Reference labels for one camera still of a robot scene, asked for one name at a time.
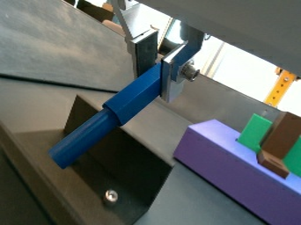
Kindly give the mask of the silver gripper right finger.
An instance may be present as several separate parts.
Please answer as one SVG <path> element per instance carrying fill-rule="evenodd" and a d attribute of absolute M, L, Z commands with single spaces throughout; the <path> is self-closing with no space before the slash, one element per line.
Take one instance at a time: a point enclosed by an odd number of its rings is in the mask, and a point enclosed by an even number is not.
<path fill-rule="evenodd" d="M 171 102 L 181 94 L 185 81 L 193 82 L 199 75 L 193 57 L 201 50 L 205 33 L 181 23 L 179 36 L 183 42 L 160 60 L 160 98 Z"/>

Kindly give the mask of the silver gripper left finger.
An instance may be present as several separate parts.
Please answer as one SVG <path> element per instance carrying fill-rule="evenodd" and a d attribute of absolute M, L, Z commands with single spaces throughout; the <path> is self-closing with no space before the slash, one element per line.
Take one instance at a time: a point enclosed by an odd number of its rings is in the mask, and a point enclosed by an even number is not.
<path fill-rule="evenodd" d="M 139 77 L 155 65 L 158 57 L 158 31 L 147 19 L 151 8 L 136 0 L 111 0 L 111 3 L 124 31 L 134 75 Z"/>

